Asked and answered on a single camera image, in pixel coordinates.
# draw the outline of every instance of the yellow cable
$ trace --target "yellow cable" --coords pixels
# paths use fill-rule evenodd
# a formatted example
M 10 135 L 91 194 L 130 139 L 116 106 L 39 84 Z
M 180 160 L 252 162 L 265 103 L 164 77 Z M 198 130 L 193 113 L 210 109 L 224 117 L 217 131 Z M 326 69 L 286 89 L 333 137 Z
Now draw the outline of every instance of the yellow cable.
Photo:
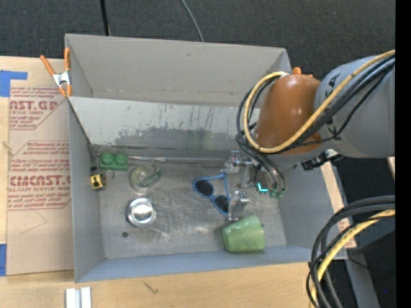
M 244 111 L 244 116 L 243 116 L 243 127 L 244 127 L 244 134 L 248 140 L 248 142 L 251 144 L 253 148 L 256 150 L 259 150 L 262 153 L 277 153 L 278 151 L 281 151 L 292 143 L 294 143 L 309 127 L 312 126 L 314 121 L 319 117 L 319 115 L 327 108 L 327 106 L 331 103 L 331 101 L 337 96 L 337 94 L 347 85 L 348 82 L 350 82 L 355 76 L 357 76 L 359 73 L 364 71 L 366 68 L 371 66 L 372 64 L 375 64 L 376 62 L 380 61 L 383 58 L 392 56 L 395 54 L 395 50 L 392 51 L 387 51 L 384 54 L 380 54 L 376 57 L 374 57 L 372 60 L 369 60 L 367 63 L 363 64 L 361 67 L 357 68 L 354 72 L 352 72 L 347 78 L 345 78 L 338 86 L 337 88 L 324 100 L 324 102 L 321 104 L 321 106 L 318 107 L 318 109 L 311 115 L 311 117 L 303 124 L 303 126 L 297 130 L 297 132 L 292 135 L 287 141 L 284 143 L 273 147 L 273 148 L 265 148 L 261 147 L 252 137 L 249 132 L 249 127 L 248 127 L 248 118 L 249 118 L 249 107 L 251 104 L 252 97 L 254 96 L 255 92 L 259 89 L 259 86 L 269 78 L 273 78 L 273 74 L 269 74 L 268 76 L 264 77 L 261 79 L 256 86 L 253 88 L 251 91 L 250 95 L 248 96 L 246 103 L 245 103 L 245 111 Z
M 395 216 L 396 211 L 395 209 L 390 209 L 390 210 L 385 210 L 380 213 L 377 213 L 370 217 L 370 220 L 364 221 L 362 223 L 359 223 L 352 229 L 350 229 L 344 236 L 342 236 L 337 243 L 330 249 L 324 260 L 321 262 L 321 265 L 318 270 L 318 276 L 319 276 L 319 282 L 321 281 L 322 276 L 324 275 L 324 272 L 326 271 L 328 265 L 330 262 L 334 259 L 335 255 L 344 247 L 345 244 L 348 243 L 356 234 L 362 232 L 364 229 L 366 229 L 368 226 L 371 226 L 372 224 L 375 224 L 377 221 L 380 219 L 374 219 L 374 218 L 380 218 L 380 217 L 390 217 L 390 216 Z M 312 286 L 311 289 L 311 295 L 314 298 L 314 300 L 317 299 L 317 290 L 315 289 L 315 286 Z M 313 303 L 310 302 L 309 308 L 314 307 Z

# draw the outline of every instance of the black stand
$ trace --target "black stand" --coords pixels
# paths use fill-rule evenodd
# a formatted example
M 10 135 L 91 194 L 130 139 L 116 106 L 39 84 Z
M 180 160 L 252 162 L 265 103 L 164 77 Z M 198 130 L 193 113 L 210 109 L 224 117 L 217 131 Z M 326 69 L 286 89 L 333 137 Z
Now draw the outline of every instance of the black stand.
M 100 0 L 100 7 L 101 7 L 101 13 L 103 14 L 103 23 L 104 23 L 104 33 L 106 36 L 110 36 L 110 29 L 109 29 L 109 21 L 107 19 L 107 13 L 105 10 L 105 1 Z

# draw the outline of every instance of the yellow tape measure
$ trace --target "yellow tape measure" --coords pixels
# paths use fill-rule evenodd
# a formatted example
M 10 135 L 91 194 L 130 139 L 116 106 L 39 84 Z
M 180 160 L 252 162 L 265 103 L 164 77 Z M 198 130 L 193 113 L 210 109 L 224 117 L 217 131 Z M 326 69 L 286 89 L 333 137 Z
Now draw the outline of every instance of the yellow tape measure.
M 103 171 L 96 175 L 92 175 L 90 181 L 93 189 L 99 190 L 107 187 L 107 177 Z

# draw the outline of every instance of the blue marking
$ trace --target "blue marking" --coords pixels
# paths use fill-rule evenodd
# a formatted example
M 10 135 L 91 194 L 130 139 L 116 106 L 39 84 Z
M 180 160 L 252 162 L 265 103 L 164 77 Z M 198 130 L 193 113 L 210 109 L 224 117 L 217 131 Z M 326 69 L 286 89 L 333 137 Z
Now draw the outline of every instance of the blue marking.
M 0 71 L 0 97 L 10 97 L 11 80 L 27 80 L 27 72 Z

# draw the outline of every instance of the green cup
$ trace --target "green cup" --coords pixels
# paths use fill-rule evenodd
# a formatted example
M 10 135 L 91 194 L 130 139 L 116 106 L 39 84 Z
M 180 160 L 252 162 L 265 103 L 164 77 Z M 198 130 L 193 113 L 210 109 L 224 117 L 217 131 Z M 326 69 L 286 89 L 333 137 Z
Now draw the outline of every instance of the green cup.
M 248 216 L 222 230 L 228 252 L 258 251 L 265 247 L 263 225 L 257 216 Z

